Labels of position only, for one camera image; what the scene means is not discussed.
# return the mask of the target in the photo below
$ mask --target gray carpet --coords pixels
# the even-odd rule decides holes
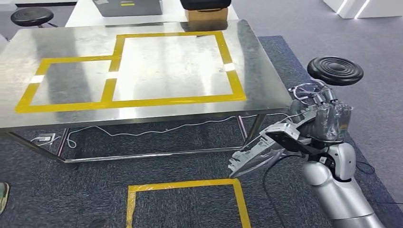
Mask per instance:
[[[282,37],[259,38],[287,87],[308,76]],[[267,118],[265,126],[279,117]],[[105,127],[112,133],[161,130],[183,123],[147,123]],[[251,119],[246,121],[250,127]],[[27,139],[39,131],[20,132]],[[99,156],[213,148],[240,145],[235,120],[212,123],[161,134],[132,138],[108,137],[96,129],[75,134],[76,150],[66,156]],[[56,145],[49,146],[53,151]],[[0,181],[11,185],[10,199],[0,216],[0,227],[124,227],[127,186],[148,183],[227,178],[231,153],[222,152],[145,160],[83,163],[76,169],[61,166],[13,142],[0,142]],[[365,161],[357,149],[359,161]],[[303,159],[289,158],[270,171],[262,187],[264,169],[240,179],[249,218],[254,228],[326,228],[330,224],[319,209],[301,175]],[[357,180],[371,201],[391,202],[376,175],[357,172]],[[233,191],[228,186],[140,192],[133,214],[133,227],[240,227]],[[274,208],[280,212],[278,217]],[[374,204],[389,228],[403,227],[403,214],[396,205]]]
[[[403,18],[342,19],[323,0],[232,4],[258,36],[283,36],[303,66],[322,55],[345,57],[362,66],[361,82],[335,90],[355,107],[352,137],[393,198],[403,202]]]

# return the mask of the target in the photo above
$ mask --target cardboard box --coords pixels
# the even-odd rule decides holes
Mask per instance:
[[[196,20],[227,20],[228,8],[224,9],[203,9],[185,10],[188,21]]]

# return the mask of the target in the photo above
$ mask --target black bag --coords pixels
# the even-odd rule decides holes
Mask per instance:
[[[231,0],[181,0],[185,10],[211,10],[227,8]]]

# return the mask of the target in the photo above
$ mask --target black cable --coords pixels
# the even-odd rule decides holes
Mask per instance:
[[[360,168],[360,167],[358,166],[359,163],[369,166],[369,168],[370,168],[371,171],[369,171],[369,172],[364,171],[362,168]],[[356,167],[357,167],[357,169],[358,169],[359,171],[361,171],[361,172],[363,172],[363,173],[365,173],[365,174],[367,174],[367,175],[372,175],[372,174],[375,173],[375,168],[374,168],[372,165],[370,165],[370,164],[368,164],[368,163],[366,163],[366,162],[363,162],[363,161],[357,161]],[[372,201],[372,200],[368,200],[368,202],[377,203],[377,204],[402,204],[402,205],[403,205],[403,203],[397,203],[397,202],[378,202],[378,201]]]
[[[369,168],[370,168],[371,171],[367,172],[367,171],[363,170],[362,168],[360,168],[360,167],[358,166],[359,163],[369,166]],[[361,172],[363,172],[363,173],[365,173],[365,174],[367,174],[367,175],[372,175],[372,174],[375,173],[375,168],[374,168],[372,165],[370,165],[370,164],[368,164],[368,163],[366,163],[366,162],[357,161],[357,164],[356,164],[355,166],[357,167],[357,169],[358,169],[359,171],[361,171]]]
[[[284,224],[284,221],[283,221],[282,216],[280,215],[280,212],[277,210],[276,206],[274,205],[273,198],[270,196],[269,191],[268,191],[267,188],[266,188],[266,177],[267,177],[267,174],[269,173],[269,171],[270,171],[277,163],[279,163],[280,161],[282,161],[282,160],[284,160],[284,159],[286,159],[286,158],[289,158],[289,157],[305,158],[305,156],[303,156],[303,155],[287,155],[287,156],[285,156],[285,157],[282,157],[282,158],[278,159],[277,161],[275,161],[275,162],[273,163],[273,165],[271,165],[270,167],[267,168],[267,170],[266,170],[265,173],[263,174],[263,178],[262,178],[263,190],[264,190],[264,192],[265,192],[267,198],[268,198],[268,199],[270,200],[270,202],[273,204],[273,209],[274,209],[274,211],[275,211],[277,217],[280,219],[280,223],[281,223],[281,226],[282,226],[283,228],[286,228],[286,226],[285,226],[285,224]],[[363,169],[361,169],[361,168],[358,166],[359,163],[369,166],[370,169],[371,169],[371,171],[370,171],[370,172],[364,171]],[[358,169],[359,171],[361,171],[361,172],[363,172],[363,173],[365,173],[365,174],[367,174],[367,175],[372,175],[372,174],[375,173],[375,168],[374,168],[372,165],[370,165],[370,164],[368,164],[368,163],[366,163],[366,162],[363,162],[363,161],[357,161],[356,167],[357,167],[357,169]],[[371,201],[371,200],[368,200],[368,201],[369,201],[369,202],[372,202],[372,203],[377,203],[377,204],[401,204],[401,205],[403,205],[403,203],[397,203],[397,202],[378,202],[378,201]]]
[[[378,202],[378,201],[371,201],[371,200],[368,200],[368,202],[378,203],[378,204],[403,204],[403,203],[396,203],[396,202]]]
[[[263,190],[265,191],[265,194],[266,194],[267,198],[268,198],[268,199],[270,200],[270,202],[273,204],[273,209],[274,209],[275,213],[277,214],[277,217],[280,219],[280,223],[281,223],[281,225],[282,225],[283,228],[285,228],[286,226],[284,225],[284,221],[283,221],[283,219],[282,219],[282,217],[281,217],[281,215],[280,215],[280,212],[277,210],[276,206],[274,205],[273,198],[270,196],[269,191],[268,191],[267,188],[266,188],[266,177],[267,177],[267,174],[269,173],[269,171],[271,170],[271,168],[273,168],[273,167],[274,167],[277,163],[279,163],[280,161],[282,161],[282,160],[284,160],[284,159],[286,159],[286,158],[289,158],[289,157],[304,158],[304,156],[301,156],[301,155],[287,155],[287,156],[285,156],[285,157],[282,157],[282,158],[278,159],[277,161],[275,161],[275,162],[273,163],[273,165],[271,165],[270,167],[267,168],[267,170],[265,171],[265,173],[264,173],[264,175],[263,175],[263,178],[262,178]]]

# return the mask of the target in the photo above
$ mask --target yellow tape rectangle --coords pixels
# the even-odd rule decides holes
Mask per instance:
[[[173,97],[128,101],[113,101],[113,94],[118,79],[107,79],[105,81],[104,90],[99,102],[90,103],[71,103],[71,104],[44,104],[30,105],[39,83],[30,83],[22,95],[22,98],[15,107],[17,113],[38,113],[38,112],[68,112],[68,111],[84,111],[106,108],[124,108],[124,107],[145,107],[145,106],[161,106],[161,105],[185,105],[199,103],[215,103],[215,102],[231,102],[245,101],[246,96],[243,92],[241,82],[238,78],[235,66],[232,62],[230,51],[228,50],[224,36],[220,31],[206,32],[170,32],[170,33],[144,33],[144,34],[121,34],[116,36],[115,47],[110,56],[87,56],[87,57],[60,57],[60,58],[44,58],[35,73],[36,76],[45,76],[51,64],[87,62],[110,60],[109,72],[117,72],[120,68],[123,48],[126,38],[147,38],[147,37],[175,37],[175,36],[207,36],[214,35],[221,54],[224,68],[226,69],[228,81],[232,90],[232,94],[227,95],[207,95],[207,96],[190,96],[190,97]]]
[[[164,189],[193,188],[201,186],[232,185],[234,187],[235,199],[240,214],[242,228],[250,228],[248,210],[246,209],[245,199],[243,198],[242,187],[238,179],[217,179],[217,180],[192,180],[184,182],[160,183],[131,185],[127,192],[126,208],[126,228],[132,228],[133,213],[136,204],[136,193],[139,191],[153,191]]]

